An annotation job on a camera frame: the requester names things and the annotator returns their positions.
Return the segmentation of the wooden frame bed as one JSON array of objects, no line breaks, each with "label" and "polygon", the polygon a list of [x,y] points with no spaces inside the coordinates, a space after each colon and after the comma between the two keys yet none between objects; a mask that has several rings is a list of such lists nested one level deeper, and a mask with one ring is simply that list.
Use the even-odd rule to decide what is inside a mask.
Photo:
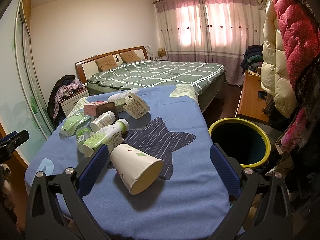
[{"label": "wooden frame bed", "polygon": [[156,61],[143,46],[116,50],[75,64],[78,78],[90,95],[133,88],[190,85],[204,111],[225,82],[225,67],[218,63]]}]

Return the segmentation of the cream puffer jacket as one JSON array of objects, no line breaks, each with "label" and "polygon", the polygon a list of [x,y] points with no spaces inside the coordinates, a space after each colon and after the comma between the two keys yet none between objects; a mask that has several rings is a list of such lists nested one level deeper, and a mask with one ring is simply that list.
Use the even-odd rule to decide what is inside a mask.
[{"label": "cream puffer jacket", "polygon": [[289,118],[297,100],[287,73],[283,39],[273,0],[267,0],[265,14],[261,88],[272,96],[276,109]]}]

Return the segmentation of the brown pillow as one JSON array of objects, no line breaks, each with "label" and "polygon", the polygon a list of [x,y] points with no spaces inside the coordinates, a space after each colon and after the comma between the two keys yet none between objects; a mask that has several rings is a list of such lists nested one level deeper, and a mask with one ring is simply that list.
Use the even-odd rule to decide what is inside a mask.
[{"label": "brown pillow", "polygon": [[124,63],[137,62],[141,60],[141,58],[135,53],[134,50],[126,51],[124,53],[119,54],[119,56],[121,57]]},{"label": "brown pillow", "polygon": [[108,56],[99,58],[95,62],[100,72],[118,67],[118,64],[116,63],[113,55],[108,55]]}]

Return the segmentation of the right brown pillow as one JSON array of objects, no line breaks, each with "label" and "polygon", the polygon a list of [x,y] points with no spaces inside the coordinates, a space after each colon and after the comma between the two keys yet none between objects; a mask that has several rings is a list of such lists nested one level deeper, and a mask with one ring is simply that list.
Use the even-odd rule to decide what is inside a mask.
[{"label": "right brown pillow", "polygon": [[124,63],[137,62],[141,60],[141,58],[135,53],[134,50],[126,51],[124,53],[119,54],[119,56],[121,57]]}]

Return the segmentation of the white paper cup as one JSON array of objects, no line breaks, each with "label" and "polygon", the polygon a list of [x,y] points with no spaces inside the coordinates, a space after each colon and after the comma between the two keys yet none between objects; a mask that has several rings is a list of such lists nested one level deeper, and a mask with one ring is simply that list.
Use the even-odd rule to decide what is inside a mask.
[{"label": "white paper cup", "polygon": [[120,144],[110,154],[110,160],[131,195],[150,187],[160,175],[164,161],[128,144]]}]

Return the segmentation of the green wet wipes pack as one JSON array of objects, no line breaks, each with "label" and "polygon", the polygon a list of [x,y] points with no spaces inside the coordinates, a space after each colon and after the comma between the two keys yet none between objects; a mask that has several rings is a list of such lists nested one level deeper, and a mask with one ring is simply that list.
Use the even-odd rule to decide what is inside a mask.
[{"label": "green wet wipes pack", "polygon": [[77,127],[88,120],[89,117],[84,115],[84,113],[75,113],[65,120],[59,133],[64,137],[71,137],[76,132]]}]

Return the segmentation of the green plaid duvet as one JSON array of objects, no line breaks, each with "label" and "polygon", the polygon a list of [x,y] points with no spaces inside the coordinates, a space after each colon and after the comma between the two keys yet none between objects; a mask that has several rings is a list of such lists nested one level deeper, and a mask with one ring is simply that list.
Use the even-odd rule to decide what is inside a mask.
[{"label": "green plaid duvet", "polygon": [[140,60],[93,74],[88,82],[117,90],[191,85],[201,95],[225,70],[218,63]]}]

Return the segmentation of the wooden side cabinet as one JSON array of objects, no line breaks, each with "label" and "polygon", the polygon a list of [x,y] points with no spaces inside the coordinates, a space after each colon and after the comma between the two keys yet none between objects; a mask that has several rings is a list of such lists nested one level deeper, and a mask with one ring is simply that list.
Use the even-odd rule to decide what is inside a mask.
[{"label": "wooden side cabinet", "polygon": [[258,92],[262,91],[260,83],[260,77],[245,72],[235,116],[263,125],[269,125],[269,117],[263,113],[265,100],[258,96]]}]

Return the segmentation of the pink floral bag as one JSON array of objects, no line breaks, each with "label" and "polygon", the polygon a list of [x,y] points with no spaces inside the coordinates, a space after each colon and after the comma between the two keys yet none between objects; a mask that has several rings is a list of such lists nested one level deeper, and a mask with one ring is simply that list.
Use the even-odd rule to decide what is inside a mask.
[{"label": "pink floral bag", "polygon": [[310,137],[311,121],[308,111],[302,107],[289,127],[276,141],[276,149],[280,155],[289,155],[292,150],[303,148]]}]

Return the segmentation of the woven basket by window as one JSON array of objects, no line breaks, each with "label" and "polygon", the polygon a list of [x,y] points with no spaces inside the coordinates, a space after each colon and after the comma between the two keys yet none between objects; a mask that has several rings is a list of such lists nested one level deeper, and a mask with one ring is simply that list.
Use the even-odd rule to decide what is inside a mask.
[{"label": "woven basket by window", "polygon": [[165,48],[162,48],[162,47],[157,50],[157,54],[158,54],[158,57],[166,57],[167,56]]}]

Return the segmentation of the pale green flat box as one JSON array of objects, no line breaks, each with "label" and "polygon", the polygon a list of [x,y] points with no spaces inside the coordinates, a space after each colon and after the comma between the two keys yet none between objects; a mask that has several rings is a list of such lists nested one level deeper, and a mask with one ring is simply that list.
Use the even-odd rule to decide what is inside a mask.
[{"label": "pale green flat box", "polygon": [[114,101],[114,104],[116,106],[116,110],[117,110],[118,113],[124,111],[124,103],[125,103],[125,101],[126,101],[125,98],[117,99],[117,100]]}]

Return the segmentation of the white foam fruit net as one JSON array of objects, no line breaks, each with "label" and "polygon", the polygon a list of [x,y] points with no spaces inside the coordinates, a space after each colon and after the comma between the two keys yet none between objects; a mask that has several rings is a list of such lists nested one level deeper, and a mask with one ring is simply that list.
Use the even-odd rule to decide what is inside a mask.
[{"label": "white foam fruit net", "polygon": [[129,95],[129,93],[136,94],[137,92],[139,92],[139,89],[138,88],[133,88],[133,89],[130,89],[130,90],[125,90],[123,92],[119,92],[119,93],[113,94],[112,96],[108,97],[108,102],[116,102],[118,100],[125,99]]}]

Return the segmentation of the brown square lid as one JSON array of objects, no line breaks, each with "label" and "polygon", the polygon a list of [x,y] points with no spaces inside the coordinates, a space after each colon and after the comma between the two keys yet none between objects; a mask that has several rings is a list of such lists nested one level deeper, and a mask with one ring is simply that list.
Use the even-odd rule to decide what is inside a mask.
[{"label": "brown square lid", "polygon": [[116,108],[116,104],[114,102],[106,102],[102,105],[99,105],[96,108],[96,117],[102,115],[103,113],[106,113],[108,111],[111,111],[115,115],[115,120],[117,121],[119,119],[118,111]]}]

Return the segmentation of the red dotted puffer jacket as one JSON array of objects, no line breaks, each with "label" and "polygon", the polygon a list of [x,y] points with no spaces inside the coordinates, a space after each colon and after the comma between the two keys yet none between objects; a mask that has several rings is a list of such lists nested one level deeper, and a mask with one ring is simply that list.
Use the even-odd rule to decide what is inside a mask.
[{"label": "red dotted puffer jacket", "polygon": [[285,50],[291,86],[319,54],[319,28],[311,12],[299,0],[273,0]]}]

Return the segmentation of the clothes pile on nightstand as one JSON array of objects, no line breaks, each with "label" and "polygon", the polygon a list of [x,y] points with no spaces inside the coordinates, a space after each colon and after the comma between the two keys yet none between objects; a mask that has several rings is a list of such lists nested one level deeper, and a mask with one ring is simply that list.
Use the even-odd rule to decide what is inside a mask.
[{"label": "clothes pile on nightstand", "polygon": [[68,99],[77,92],[85,89],[86,86],[75,77],[75,75],[65,75],[54,85],[47,104],[47,113],[54,126],[57,128],[60,122],[66,117],[60,102]]}]

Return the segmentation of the green label drink bottle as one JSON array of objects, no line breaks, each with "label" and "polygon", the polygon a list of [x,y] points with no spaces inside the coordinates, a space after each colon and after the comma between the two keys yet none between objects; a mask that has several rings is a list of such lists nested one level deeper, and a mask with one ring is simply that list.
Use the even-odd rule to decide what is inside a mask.
[{"label": "green label drink bottle", "polygon": [[129,129],[129,123],[125,119],[118,119],[113,125],[104,126],[90,136],[81,149],[85,157],[90,157],[94,151],[104,144],[111,153],[115,147],[124,142],[122,135]]}]

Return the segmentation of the white pill bottle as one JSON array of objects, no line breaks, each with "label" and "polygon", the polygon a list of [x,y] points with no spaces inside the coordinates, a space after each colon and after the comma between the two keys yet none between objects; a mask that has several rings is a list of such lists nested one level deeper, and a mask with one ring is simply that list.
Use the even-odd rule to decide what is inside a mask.
[{"label": "white pill bottle", "polygon": [[99,129],[111,125],[116,120],[116,116],[112,111],[107,111],[106,113],[101,114],[96,119],[90,123],[91,130],[95,133]]}]

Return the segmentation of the clear green label cup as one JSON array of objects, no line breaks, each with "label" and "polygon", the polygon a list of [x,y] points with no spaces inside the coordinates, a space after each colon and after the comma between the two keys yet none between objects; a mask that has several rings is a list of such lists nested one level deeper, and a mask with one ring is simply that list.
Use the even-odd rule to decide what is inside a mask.
[{"label": "clear green label cup", "polygon": [[76,132],[76,144],[78,150],[84,154],[82,148],[84,142],[93,134],[92,130],[89,127],[80,127]]}]

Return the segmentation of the pink strawberry milk carton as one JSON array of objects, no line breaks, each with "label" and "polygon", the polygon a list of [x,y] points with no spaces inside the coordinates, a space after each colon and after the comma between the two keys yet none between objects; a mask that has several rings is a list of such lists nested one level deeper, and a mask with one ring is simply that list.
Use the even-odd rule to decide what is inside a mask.
[{"label": "pink strawberry milk carton", "polygon": [[84,115],[97,116],[98,108],[106,103],[106,101],[94,101],[84,104]]}]

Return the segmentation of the sliding wardrobe door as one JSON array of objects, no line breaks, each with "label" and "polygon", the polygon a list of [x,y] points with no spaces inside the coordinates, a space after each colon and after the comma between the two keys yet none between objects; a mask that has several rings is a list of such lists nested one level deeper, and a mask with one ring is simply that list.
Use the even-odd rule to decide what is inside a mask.
[{"label": "sliding wardrobe door", "polygon": [[54,131],[36,75],[22,0],[12,0],[1,17],[1,126],[7,134],[28,131],[28,141],[17,148],[25,165]]}]

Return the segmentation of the left brown pillow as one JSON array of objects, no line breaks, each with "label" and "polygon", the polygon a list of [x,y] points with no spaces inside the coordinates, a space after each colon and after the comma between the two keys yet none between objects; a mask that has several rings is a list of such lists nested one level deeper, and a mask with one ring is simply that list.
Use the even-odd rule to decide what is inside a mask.
[{"label": "left brown pillow", "polygon": [[108,55],[108,56],[99,58],[95,62],[100,72],[118,67],[118,64],[116,63],[113,55]]}]

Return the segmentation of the pink white curtain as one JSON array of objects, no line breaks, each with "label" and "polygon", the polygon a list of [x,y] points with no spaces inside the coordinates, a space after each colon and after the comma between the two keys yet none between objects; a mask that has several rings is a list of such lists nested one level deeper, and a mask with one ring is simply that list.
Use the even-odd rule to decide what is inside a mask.
[{"label": "pink white curtain", "polygon": [[161,0],[155,9],[169,61],[219,63],[230,85],[242,84],[243,54],[264,41],[257,0]]}]

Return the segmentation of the yellow rim trash bin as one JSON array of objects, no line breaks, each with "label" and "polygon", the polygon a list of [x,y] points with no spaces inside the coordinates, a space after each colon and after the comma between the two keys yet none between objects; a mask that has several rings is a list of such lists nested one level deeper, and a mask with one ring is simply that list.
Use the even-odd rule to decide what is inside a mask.
[{"label": "yellow rim trash bin", "polygon": [[271,153],[267,134],[256,124],[240,118],[223,118],[208,129],[212,142],[243,168],[263,165]]}]

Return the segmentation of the dark clothes pile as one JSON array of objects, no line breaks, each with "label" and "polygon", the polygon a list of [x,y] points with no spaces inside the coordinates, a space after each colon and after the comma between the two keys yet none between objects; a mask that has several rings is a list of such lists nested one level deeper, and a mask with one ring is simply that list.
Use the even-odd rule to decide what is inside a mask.
[{"label": "dark clothes pile", "polygon": [[242,73],[244,74],[246,70],[256,72],[257,68],[261,67],[264,61],[263,46],[262,45],[248,46],[243,56],[244,56],[244,59],[240,64],[240,67],[242,68]]}]

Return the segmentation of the white bedside table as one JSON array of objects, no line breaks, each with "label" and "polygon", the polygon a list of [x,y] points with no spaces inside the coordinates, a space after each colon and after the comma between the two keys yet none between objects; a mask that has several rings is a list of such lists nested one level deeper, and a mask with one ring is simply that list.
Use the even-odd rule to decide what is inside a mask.
[{"label": "white bedside table", "polygon": [[60,106],[62,107],[64,114],[67,116],[81,98],[88,97],[88,96],[89,96],[88,90],[85,88],[75,93],[71,97],[63,99],[60,102]]}]

